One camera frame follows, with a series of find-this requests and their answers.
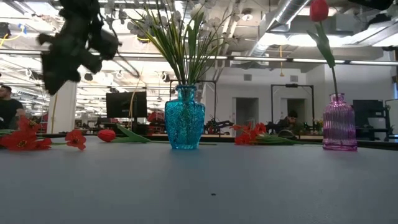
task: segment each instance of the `pink glass vase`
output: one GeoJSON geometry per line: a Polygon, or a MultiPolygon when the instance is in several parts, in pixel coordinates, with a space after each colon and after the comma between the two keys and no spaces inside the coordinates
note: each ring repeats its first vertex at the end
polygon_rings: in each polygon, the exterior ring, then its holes
{"type": "Polygon", "coordinates": [[[354,109],[344,101],[344,93],[331,95],[323,112],[323,148],[336,151],[356,151],[354,109]]]}

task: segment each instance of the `vase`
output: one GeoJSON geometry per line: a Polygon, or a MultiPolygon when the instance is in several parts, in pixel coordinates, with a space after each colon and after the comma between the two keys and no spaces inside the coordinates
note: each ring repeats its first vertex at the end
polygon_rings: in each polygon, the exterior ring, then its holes
{"type": "Polygon", "coordinates": [[[166,131],[173,149],[196,149],[205,125],[205,105],[194,100],[196,86],[178,85],[178,98],[165,105],[166,131]]]}
{"type": "Polygon", "coordinates": [[[344,93],[331,95],[323,112],[323,148],[356,151],[354,109],[344,101],[344,93]]]}

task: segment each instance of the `white column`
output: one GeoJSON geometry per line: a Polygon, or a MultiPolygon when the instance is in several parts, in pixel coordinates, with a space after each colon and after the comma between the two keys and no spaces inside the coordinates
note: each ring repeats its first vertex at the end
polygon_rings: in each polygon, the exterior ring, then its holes
{"type": "Polygon", "coordinates": [[[67,81],[50,98],[47,134],[71,131],[75,128],[77,83],[67,81]]]}

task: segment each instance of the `man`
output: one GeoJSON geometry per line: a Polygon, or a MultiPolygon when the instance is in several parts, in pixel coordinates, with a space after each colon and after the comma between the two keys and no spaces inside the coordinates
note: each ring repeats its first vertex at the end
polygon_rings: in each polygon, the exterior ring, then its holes
{"type": "Polygon", "coordinates": [[[0,88],[0,129],[16,129],[16,116],[25,116],[19,101],[11,99],[12,89],[2,85],[0,88]]]}
{"type": "Polygon", "coordinates": [[[285,119],[282,119],[278,122],[275,131],[277,133],[279,133],[281,130],[293,131],[293,127],[296,124],[296,120],[297,120],[297,112],[296,111],[289,112],[287,117],[285,117],[285,119]]]}

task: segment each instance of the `blue glass vase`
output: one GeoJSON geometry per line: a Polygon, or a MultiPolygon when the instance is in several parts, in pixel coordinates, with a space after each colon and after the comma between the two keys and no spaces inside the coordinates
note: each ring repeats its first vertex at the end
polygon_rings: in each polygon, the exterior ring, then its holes
{"type": "Polygon", "coordinates": [[[178,98],[166,102],[166,131],[173,149],[196,149],[205,125],[205,105],[194,100],[194,85],[178,85],[178,98]]]}

